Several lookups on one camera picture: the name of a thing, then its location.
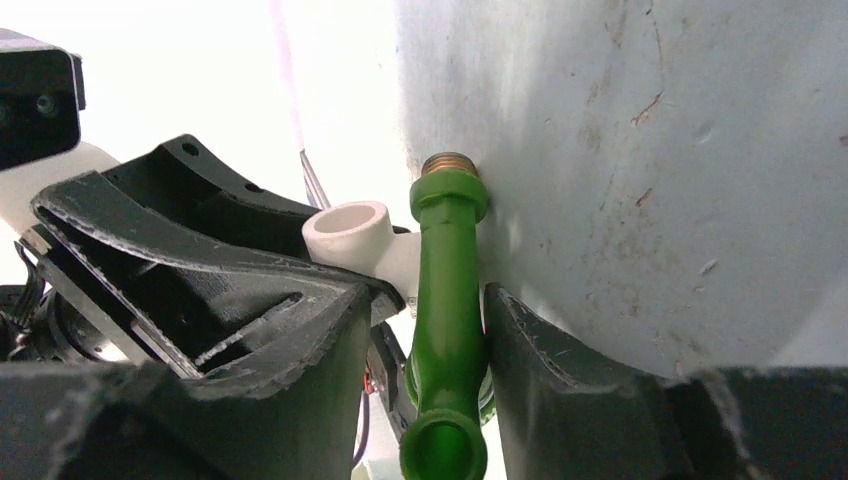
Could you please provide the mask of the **green water faucet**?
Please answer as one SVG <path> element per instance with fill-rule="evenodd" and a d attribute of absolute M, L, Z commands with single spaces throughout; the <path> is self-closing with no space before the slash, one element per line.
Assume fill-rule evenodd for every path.
<path fill-rule="evenodd" d="M 480 310 L 476 226 L 489 196 L 465 155 L 435 154 L 410 191 L 421 249 L 407 385 L 417 418 L 400 443 L 407 479 L 481 479 L 487 447 L 480 389 L 488 352 Z"/>

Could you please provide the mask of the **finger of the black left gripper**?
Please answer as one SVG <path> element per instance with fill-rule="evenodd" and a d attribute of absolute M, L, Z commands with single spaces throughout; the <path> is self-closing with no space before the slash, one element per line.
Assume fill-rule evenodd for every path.
<path fill-rule="evenodd" d="M 265 190 L 196 137 L 181 135 L 105 173 L 138 204 L 230 245 L 307 260 L 302 226 L 318 209 Z"/>
<path fill-rule="evenodd" d="M 31 202 L 43 226 L 129 310 L 143 342 L 187 380 L 227 366 L 313 319 L 352 286 L 370 322 L 398 313 L 388 283 L 336 267 L 227 244 L 170 221 L 87 172 Z"/>

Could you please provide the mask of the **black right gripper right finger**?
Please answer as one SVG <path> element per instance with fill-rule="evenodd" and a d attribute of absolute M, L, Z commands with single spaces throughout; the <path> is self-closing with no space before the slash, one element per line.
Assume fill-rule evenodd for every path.
<path fill-rule="evenodd" d="M 511 479 L 843 479 L 847 372 L 722 367 L 666 380 L 484 291 Z"/>

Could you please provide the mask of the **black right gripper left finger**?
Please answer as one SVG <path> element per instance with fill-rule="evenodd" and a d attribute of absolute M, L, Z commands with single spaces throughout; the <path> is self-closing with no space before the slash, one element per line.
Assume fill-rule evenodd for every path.
<path fill-rule="evenodd" d="M 153 362 L 5 364 L 1 475 L 347 479 L 369 324 L 355 285 L 213 379 Z"/>

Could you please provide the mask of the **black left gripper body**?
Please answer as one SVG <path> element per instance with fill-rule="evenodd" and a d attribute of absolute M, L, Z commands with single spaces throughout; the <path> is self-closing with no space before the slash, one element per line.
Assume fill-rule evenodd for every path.
<path fill-rule="evenodd" d="M 1 288 L 3 361 L 139 365 L 153 359 L 131 331 L 129 310 L 45 227 L 27 229 L 14 248 L 28 279 Z"/>

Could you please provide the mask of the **white pipe elbow fitting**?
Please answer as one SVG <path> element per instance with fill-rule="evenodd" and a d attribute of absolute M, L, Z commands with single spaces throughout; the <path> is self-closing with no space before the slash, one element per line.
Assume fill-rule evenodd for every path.
<path fill-rule="evenodd" d="M 421 237 L 396 233 L 385 204 L 345 203 L 302 226 L 312 261 L 390 283 L 406 301 L 418 297 Z"/>

